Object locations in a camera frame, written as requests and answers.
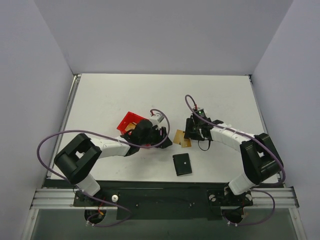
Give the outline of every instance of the black pad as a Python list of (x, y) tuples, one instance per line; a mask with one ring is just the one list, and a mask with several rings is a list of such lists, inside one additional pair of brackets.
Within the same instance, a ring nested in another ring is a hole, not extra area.
[(191, 164), (188, 153), (173, 155), (174, 168), (177, 176), (191, 174)]

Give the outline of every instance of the wire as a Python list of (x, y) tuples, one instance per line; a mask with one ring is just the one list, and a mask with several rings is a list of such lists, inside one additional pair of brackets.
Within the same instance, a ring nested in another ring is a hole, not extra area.
[[(67, 133), (85, 133), (85, 134), (91, 134), (91, 135), (94, 135), (94, 136), (97, 136), (97, 137), (100, 137), (100, 138), (109, 139), (109, 140), (111, 140), (111, 141), (120, 142), (120, 143), (129, 145), (129, 146), (133, 146), (133, 147), (137, 147), (137, 148), (143, 148), (143, 149), (155, 148), (155, 147), (157, 147), (157, 146), (160, 146), (162, 143), (164, 143), (164, 142), (167, 140), (167, 138), (168, 138), (168, 136), (169, 136), (169, 133), (170, 133), (170, 123), (169, 123), (168, 117), (167, 117), (162, 111), (160, 111), (160, 110), (158, 110), (158, 109), (155, 109), (155, 108), (153, 108), (153, 109), (150, 110), (151, 113), (152, 113), (153, 111), (156, 111), (156, 112), (159, 112), (160, 114), (162, 114), (163, 117), (165, 118), (166, 122), (167, 122), (167, 125), (168, 125), (168, 131), (167, 131), (166, 136), (163, 138), (162, 141), (160, 141), (159, 143), (157, 143), (157, 144), (155, 144), (155, 145), (141, 146), (141, 145), (133, 144), (133, 143), (130, 143), (130, 142), (118, 140), (118, 139), (116, 139), (116, 138), (109, 137), (109, 136), (106, 136), (106, 135), (102, 135), (102, 134), (99, 134), (99, 133), (96, 133), (96, 132), (93, 132), (93, 131), (87, 131), (87, 130), (65, 130), (65, 131), (60, 131), (60, 132), (57, 132), (57, 133), (54, 133), (54, 134), (51, 134), (51, 135), (45, 137), (45, 138), (39, 143), (38, 147), (36, 148), (36, 156), (37, 156), (40, 164), (41, 164), (45, 169), (47, 169), (49, 172), (57, 175), (58, 177), (62, 178), (63, 180), (66, 180), (66, 181), (69, 183), (69, 180), (68, 180), (65, 176), (63, 176), (63, 175), (61, 175), (60, 173), (58, 173), (58, 172), (54, 171), (53, 169), (51, 169), (51, 168), (50, 168), (49, 166), (47, 166), (47, 165), (44, 163), (44, 161), (42, 160), (41, 155), (40, 155), (40, 149), (41, 149), (41, 146), (42, 146), (47, 140), (49, 140), (49, 139), (51, 139), (51, 138), (53, 138), (53, 137), (55, 137), (55, 136), (61, 135), (61, 134), (67, 134)], [(119, 204), (116, 204), (116, 203), (114, 203), (114, 202), (102, 200), (102, 199), (99, 199), (99, 198), (97, 198), (97, 197), (91, 196), (90, 194), (88, 194), (87, 192), (85, 192), (85, 191), (83, 191), (83, 190), (81, 190), (81, 189), (79, 189), (79, 190), (80, 190), (84, 195), (86, 195), (87, 197), (89, 197), (89, 198), (91, 198), (91, 199), (93, 199), (93, 200), (95, 200), (95, 201), (98, 201), (98, 202), (101, 202), (101, 203), (104, 203), (104, 204), (107, 204), (107, 205), (111, 205), (111, 206), (114, 206), (114, 207), (123, 209), (123, 210), (127, 211), (128, 213), (130, 213), (130, 215), (127, 216), (126, 218), (124, 218), (124, 219), (122, 219), (122, 220), (120, 220), (120, 221), (114, 222), (114, 223), (112, 223), (112, 224), (107, 224), (107, 225), (92, 224), (92, 226), (99, 227), (99, 228), (113, 227), (113, 226), (116, 226), (116, 225), (118, 225), (118, 224), (121, 224), (121, 223), (123, 223), (123, 222), (125, 222), (126, 220), (128, 220), (128, 219), (131, 218), (132, 212), (131, 212), (128, 208), (126, 208), (126, 207), (124, 207), (124, 206), (121, 206), (121, 205), (119, 205)], [(88, 220), (91, 219), (93, 216), (98, 215), (98, 214), (100, 214), (100, 213), (96, 213), (96, 214), (91, 215), (90, 217), (88, 217)]]
[(226, 216), (223, 214), (224, 219), (227, 220), (229, 224), (234, 225), (234, 226), (252, 226), (252, 225), (262, 224), (262, 223), (266, 222), (267, 220), (269, 220), (273, 216), (273, 214), (275, 213), (275, 210), (276, 210), (276, 201), (275, 201), (274, 197), (270, 193), (263, 191), (263, 190), (251, 189), (251, 191), (267, 194), (271, 198), (272, 203), (273, 203), (271, 213), (268, 216), (266, 216), (265, 218), (261, 219), (260, 221), (249, 222), (249, 223), (239, 223), (239, 224), (234, 223), (234, 222), (230, 222), (226, 218)]
[(242, 209), (242, 215), (244, 215), (245, 214), (244, 208), (245, 207), (249, 207), (249, 206), (250, 206), (250, 204), (245, 204), (245, 201), (243, 200), (241, 206), (238, 206), (237, 208), (230, 210), (229, 213), (232, 213), (232, 212), (236, 212), (237, 213), (237, 210)]
[(102, 211), (100, 211), (100, 207), (102, 207), (104, 203), (102, 202), (99, 206), (98, 206), (98, 213), (100, 213), (102, 216), (105, 215)]
[(208, 139), (208, 148), (207, 148), (207, 149), (202, 149), (202, 148), (200, 147), (199, 142), (200, 142), (200, 140), (198, 140), (198, 147), (199, 147), (202, 151), (206, 152), (206, 151), (208, 151), (208, 150), (210, 149), (211, 141), (210, 141), (209, 139)]
[(219, 125), (214, 124), (214, 123), (212, 123), (212, 122), (210, 122), (210, 121), (208, 121), (208, 120), (206, 120), (206, 119), (203, 119), (203, 118), (202, 118), (201, 116), (199, 116), (199, 115), (193, 110), (193, 108), (190, 106), (190, 104), (189, 104), (189, 102), (188, 102), (188, 98), (190, 98), (190, 99), (192, 100), (192, 102), (193, 102), (194, 105), (196, 105), (196, 102), (195, 102), (194, 98), (193, 98), (191, 95), (189, 95), (189, 94), (185, 95), (184, 100), (185, 100), (186, 105), (187, 105), (188, 108), (191, 110), (191, 112), (193, 113), (193, 115), (195, 115), (198, 119), (202, 120), (203, 122), (205, 122), (205, 123), (207, 123), (207, 124), (209, 124), (209, 125), (212, 125), (212, 126), (214, 126), (214, 127), (217, 127), (217, 128), (219, 128), (219, 129), (225, 129), (225, 130), (228, 130), (228, 131), (230, 131), (230, 132), (232, 132), (232, 133), (236, 133), (236, 134), (241, 135), (241, 136), (243, 136), (243, 137), (249, 138), (249, 139), (251, 139), (252, 141), (254, 141), (255, 143), (257, 143), (260, 147), (262, 147), (268, 154), (270, 154), (270, 156), (271, 156), (271, 157), (276, 161), (276, 163), (279, 165), (279, 168), (280, 168), (280, 170), (281, 170), (281, 172), (282, 172), (282, 178), (281, 178), (281, 180), (280, 180), (279, 182), (277, 182), (277, 183), (266, 183), (265, 185), (267, 185), (268, 187), (277, 187), (277, 186), (281, 185), (282, 183), (284, 183), (284, 181), (286, 180), (286, 172), (285, 172), (284, 167), (282, 166), (280, 160), (273, 154), (272, 151), (270, 151), (270, 150), (269, 150), (265, 145), (263, 145), (260, 141), (258, 141), (257, 139), (255, 139), (254, 137), (252, 137), (252, 136), (250, 136), (250, 135), (248, 135), (248, 134), (245, 134), (245, 133), (243, 133), (243, 132), (239, 132), (239, 131), (233, 130), (233, 129), (228, 128), (228, 127), (224, 128), (223, 126), (219, 126)]

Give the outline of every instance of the screw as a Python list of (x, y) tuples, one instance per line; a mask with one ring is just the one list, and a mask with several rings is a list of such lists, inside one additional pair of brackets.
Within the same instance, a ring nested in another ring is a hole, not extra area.
[(211, 194), (211, 195), (209, 196), (209, 200), (210, 200), (211, 202), (215, 202), (215, 201), (216, 201), (216, 196), (215, 196), (214, 194)]
[(249, 201), (252, 200), (252, 196), (251, 196), (250, 194), (246, 194), (245, 197), (246, 197)]
[(118, 202), (119, 197), (118, 197), (117, 195), (113, 195), (113, 196), (111, 197), (111, 200), (112, 200), (112, 202), (116, 203), (116, 202)]

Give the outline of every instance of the small white object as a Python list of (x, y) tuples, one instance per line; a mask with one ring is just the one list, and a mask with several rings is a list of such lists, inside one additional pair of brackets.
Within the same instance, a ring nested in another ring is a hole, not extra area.
[(160, 113), (153, 114), (149, 117), (149, 121), (152, 123), (152, 126), (159, 125), (163, 119), (165, 119), (165, 117)]
[(100, 190), (100, 185), (89, 173), (81, 182), (76, 184), (83, 192), (86, 192), (90, 196), (95, 195)]
[(245, 197), (246, 197), (249, 201), (252, 200), (252, 196), (251, 196), (250, 194), (246, 194)]
[(229, 182), (228, 185), (234, 195), (240, 195), (255, 186), (255, 184), (249, 180), (244, 172)]
[(114, 202), (114, 203), (118, 202), (118, 200), (119, 200), (118, 195), (113, 195), (113, 196), (111, 197), (111, 200), (112, 200), (112, 202)]
[(215, 202), (215, 201), (216, 201), (216, 196), (215, 196), (214, 194), (211, 194), (211, 195), (209, 196), (209, 200), (210, 200), (211, 202)]

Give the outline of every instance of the white backdrop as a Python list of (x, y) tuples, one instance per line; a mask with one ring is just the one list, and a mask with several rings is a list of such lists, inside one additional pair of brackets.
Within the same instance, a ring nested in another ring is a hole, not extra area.
[(0, 238), (18, 240), (46, 175), (37, 145), (59, 129), (73, 76), (32, 0), (0, 1), (0, 35)]
[(320, 236), (319, 23), (319, 0), (295, 0), (252, 78), (310, 240)]
[(74, 73), (247, 75), (292, 0), (34, 0)]

